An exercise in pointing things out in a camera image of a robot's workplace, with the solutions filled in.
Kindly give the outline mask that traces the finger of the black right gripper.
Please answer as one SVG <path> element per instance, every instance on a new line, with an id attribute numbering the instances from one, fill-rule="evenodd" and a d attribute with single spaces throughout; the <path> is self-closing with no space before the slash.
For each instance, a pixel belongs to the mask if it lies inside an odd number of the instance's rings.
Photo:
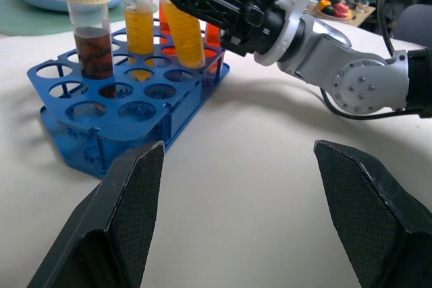
<path id="1" fill-rule="evenodd" d="M 181 11 L 222 30 L 234 24 L 240 14 L 239 0 L 170 0 Z"/>

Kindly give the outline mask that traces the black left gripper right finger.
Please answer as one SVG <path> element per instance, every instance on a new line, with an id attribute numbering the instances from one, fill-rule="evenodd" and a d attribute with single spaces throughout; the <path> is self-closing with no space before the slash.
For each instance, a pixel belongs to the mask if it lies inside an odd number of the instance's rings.
<path id="1" fill-rule="evenodd" d="M 331 220 L 361 287 L 431 286 L 431 212 L 380 160 L 314 146 Z"/>

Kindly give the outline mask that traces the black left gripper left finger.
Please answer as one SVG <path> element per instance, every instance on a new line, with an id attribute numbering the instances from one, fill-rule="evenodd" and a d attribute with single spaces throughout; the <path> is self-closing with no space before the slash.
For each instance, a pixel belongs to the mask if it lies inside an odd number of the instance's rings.
<path id="1" fill-rule="evenodd" d="M 165 147 L 115 159 L 73 210 L 29 287 L 139 287 L 151 246 Z"/>

